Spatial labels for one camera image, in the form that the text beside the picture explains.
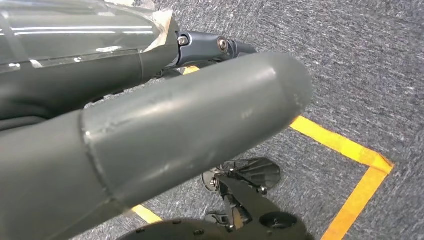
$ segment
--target gray plastic housing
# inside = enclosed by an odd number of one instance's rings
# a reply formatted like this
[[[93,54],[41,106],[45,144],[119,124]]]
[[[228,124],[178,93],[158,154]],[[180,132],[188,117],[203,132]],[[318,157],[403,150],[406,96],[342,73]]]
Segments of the gray plastic housing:
[[[151,10],[99,0],[1,1],[0,9],[0,135],[144,84],[178,58],[177,23],[165,29]]]
[[[286,128],[305,67],[256,53],[0,138],[0,239],[68,239]]]

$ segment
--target gray plastic pipe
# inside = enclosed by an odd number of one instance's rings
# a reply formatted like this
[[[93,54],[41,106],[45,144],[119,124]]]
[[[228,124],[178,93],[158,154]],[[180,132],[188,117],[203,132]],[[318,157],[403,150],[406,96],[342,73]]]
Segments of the gray plastic pipe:
[[[0,239],[71,238],[286,128],[311,98],[297,60],[257,53],[0,138]]]

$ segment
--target transparent plastic wrap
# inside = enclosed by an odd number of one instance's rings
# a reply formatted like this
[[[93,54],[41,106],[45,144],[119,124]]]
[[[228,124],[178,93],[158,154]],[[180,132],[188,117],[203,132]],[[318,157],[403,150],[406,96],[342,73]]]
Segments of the transparent plastic wrap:
[[[141,54],[166,43],[172,10],[100,0],[0,2],[0,73]]]

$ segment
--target yellow tape line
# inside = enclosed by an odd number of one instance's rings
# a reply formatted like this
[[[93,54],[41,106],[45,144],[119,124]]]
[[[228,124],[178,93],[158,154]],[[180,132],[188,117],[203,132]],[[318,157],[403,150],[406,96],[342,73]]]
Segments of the yellow tape line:
[[[154,214],[152,211],[142,205],[133,207],[132,211],[139,215],[148,224],[154,224],[162,221],[162,219],[158,215]]]
[[[342,240],[386,176],[385,172],[368,168],[321,240]]]
[[[183,74],[190,74],[198,70],[199,68],[195,66],[186,67]],[[303,116],[298,117],[290,127],[360,164],[369,166],[321,238],[321,240],[341,240],[392,171],[394,165],[380,153],[331,132]],[[161,221],[160,217],[141,205],[132,210],[148,224]]]
[[[290,127],[360,164],[378,169],[386,174],[389,174],[393,168],[393,163],[378,152],[331,132],[305,117],[298,117]]]

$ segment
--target black metal bracket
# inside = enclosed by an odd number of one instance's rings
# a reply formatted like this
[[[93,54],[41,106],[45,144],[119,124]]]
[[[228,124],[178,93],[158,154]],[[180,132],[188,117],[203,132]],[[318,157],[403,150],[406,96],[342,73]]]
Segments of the black metal bracket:
[[[202,68],[257,52],[248,44],[228,40],[221,35],[197,31],[180,31],[176,34],[179,45],[177,68]]]
[[[229,171],[215,170],[209,181],[224,200],[224,214],[210,212],[205,220],[181,218],[154,223],[130,232],[119,240],[312,239],[299,218],[281,211],[263,197],[266,194],[264,185],[276,184],[277,178],[267,176],[276,176],[274,170],[278,166],[267,158],[249,159],[245,163],[241,168],[230,165]]]

